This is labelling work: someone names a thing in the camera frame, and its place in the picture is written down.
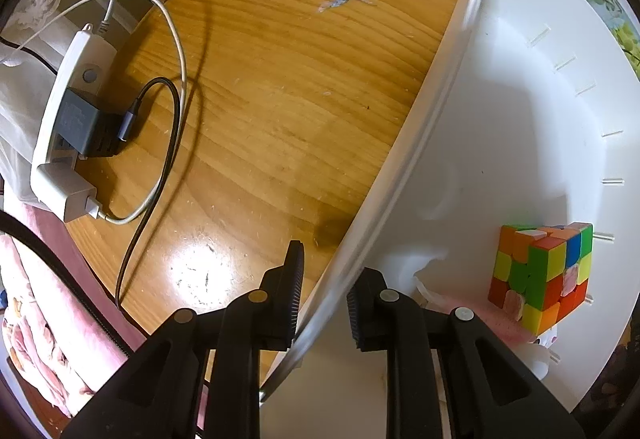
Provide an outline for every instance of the white cable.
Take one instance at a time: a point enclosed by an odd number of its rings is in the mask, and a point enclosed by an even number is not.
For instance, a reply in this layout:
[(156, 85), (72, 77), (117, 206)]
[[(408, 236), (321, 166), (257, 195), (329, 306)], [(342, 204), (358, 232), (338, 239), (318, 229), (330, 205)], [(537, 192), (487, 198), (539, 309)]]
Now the white cable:
[(98, 27), (98, 33), (104, 34), (109, 29), (109, 24), (111, 22), (111, 15), (113, 14), (113, 7), (115, 6), (116, 0), (109, 0), (109, 5), (107, 6), (107, 11), (104, 14), (104, 19), (100, 22), (100, 27)]
[[(180, 60), (180, 80), (182, 81), (181, 85), (180, 85), (180, 130), (178, 131), (178, 139), (177, 139), (177, 143), (175, 146), (175, 153), (174, 153), (174, 157), (173, 159), (175, 160), (175, 155), (178, 152), (178, 148), (180, 147), (179, 142), (180, 139), (182, 137), (182, 130), (184, 129), (184, 111), (186, 108), (186, 103), (187, 103), (187, 62), (186, 59), (184, 57), (184, 50), (182, 49), (182, 44), (180, 43), (180, 37), (178, 36), (178, 31), (175, 29), (175, 25), (173, 20), (171, 20), (171, 15), (169, 15), (169, 12), (167, 11), (167, 9), (164, 7), (164, 4), (162, 2), (160, 2), (159, 0), (150, 0), (151, 2), (153, 2), (155, 5), (158, 6), (158, 8), (160, 9), (160, 11), (162, 11), (162, 14), (164, 14), (164, 18), (166, 19), (167, 24), (169, 25), (169, 29), (171, 30), (171, 34), (174, 36), (174, 42), (175, 42), (175, 48), (178, 51), (178, 59)], [(72, 12), (74, 9), (76, 9), (77, 7), (80, 7), (81, 5), (87, 3), (87, 2), (91, 2), (91, 0), (80, 0), (79, 2), (73, 4), (72, 6), (66, 8), (62, 13), (59, 13), (58, 15), (54, 16), (51, 20), (49, 20), (44, 27), (42, 27), (41, 29), (39, 29), (35, 34), (31, 35), (29, 38), (27, 38), (27, 40), (25, 42), (23, 42), (20, 47), (18, 47), (17, 49), (14, 49), (12, 52), (9, 53), (8, 56), (5, 56), (2, 60), (0, 60), (0, 64), (5, 63), (5, 61), (10, 60), (11, 58), (13, 58), (16, 53), (22, 49), (26, 44), (28, 44), (31, 40), (33, 40), (35, 37), (39, 36), (41, 32), (44, 31), (44, 29), (46, 29), (47, 27), (49, 27), (51, 24), (53, 24), (53, 22), (57, 21), (58, 19), (62, 18), (63, 16), (66, 16), (67, 14), (69, 14), (70, 12)], [(106, 213), (104, 213), (102, 210), (100, 210), (100, 212), (98, 213), (98, 216), (100, 216), (101, 218), (104, 218), (105, 221), (115, 224), (115, 225), (125, 225), (125, 224), (129, 224), (131, 221), (135, 220), (137, 217), (140, 216), (140, 214), (142, 212), (144, 212), (146, 210), (146, 207), (148, 206), (151, 197), (153, 197), (154, 193), (156, 193), (156, 189), (158, 189), (158, 184), (160, 183), (160, 179), (158, 178), (158, 182), (156, 182), (156, 185), (153, 187), (153, 189), (149, 192), (149, 194), (146, 196), (146, 199), (143, 200), (142, 204), (140, 204), (140, 206), (138, 206), (130, 215), (125, 216), (124, 218), (119, 218), (117, 216), (109, 216)]]

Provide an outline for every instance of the colorful puzzle cube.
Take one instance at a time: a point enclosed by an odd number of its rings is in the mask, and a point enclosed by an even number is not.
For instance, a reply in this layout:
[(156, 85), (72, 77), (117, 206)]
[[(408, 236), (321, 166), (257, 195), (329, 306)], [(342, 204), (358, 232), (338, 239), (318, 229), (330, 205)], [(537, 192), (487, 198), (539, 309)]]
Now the colorful puzzle cube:
[(536, 336), (585, 299), (593, 226), (502, 226), (489, 301)]

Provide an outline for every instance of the wooden table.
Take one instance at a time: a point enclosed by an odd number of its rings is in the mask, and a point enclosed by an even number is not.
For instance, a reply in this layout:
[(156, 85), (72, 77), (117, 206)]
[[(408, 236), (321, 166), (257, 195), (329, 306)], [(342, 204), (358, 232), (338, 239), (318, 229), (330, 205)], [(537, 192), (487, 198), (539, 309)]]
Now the wooden table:
[[(190, 103), (161, 202), (136, 248), (124, 308), (148, 332), (179, 307), (224, 307), (305, 245), (303, 299), (356, 215), (429, 69), (456, 0), (168, 0)], [(116, 58), (108, 96), (179, 83), (171, 35), (149, 13)], [(149, 93), (140, 133), (116, 157), (79, 162), (125, 215), (158, 179), (172, 122)], [(136, 223), (68, 225), (113, 293)], [(264, 356), (263, 368), (271, 356)]]

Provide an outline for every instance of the blue square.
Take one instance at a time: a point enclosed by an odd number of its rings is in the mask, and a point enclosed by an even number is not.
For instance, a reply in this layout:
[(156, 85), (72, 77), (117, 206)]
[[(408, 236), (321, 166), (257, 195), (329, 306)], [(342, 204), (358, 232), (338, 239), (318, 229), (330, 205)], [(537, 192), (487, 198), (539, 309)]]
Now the blue square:
[(565, 267), (571, 267), (580, 260), (580, 233), (566, 241)]

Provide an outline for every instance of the power strip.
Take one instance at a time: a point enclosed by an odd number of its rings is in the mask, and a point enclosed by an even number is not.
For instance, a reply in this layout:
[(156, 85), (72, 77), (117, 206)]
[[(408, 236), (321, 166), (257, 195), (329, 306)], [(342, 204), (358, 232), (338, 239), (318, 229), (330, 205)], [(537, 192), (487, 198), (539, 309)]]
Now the power strip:
[(116, 49), (87, 24), (76, 33), (58, 69), (42, 118), (31, 161), (31, 189), (68, 223), (87, 213), (97, 216), (95, 187), (76, 172), (78, 152), (55, 129), (62, 98), (69, 87), (97, 95), (106, 81)]

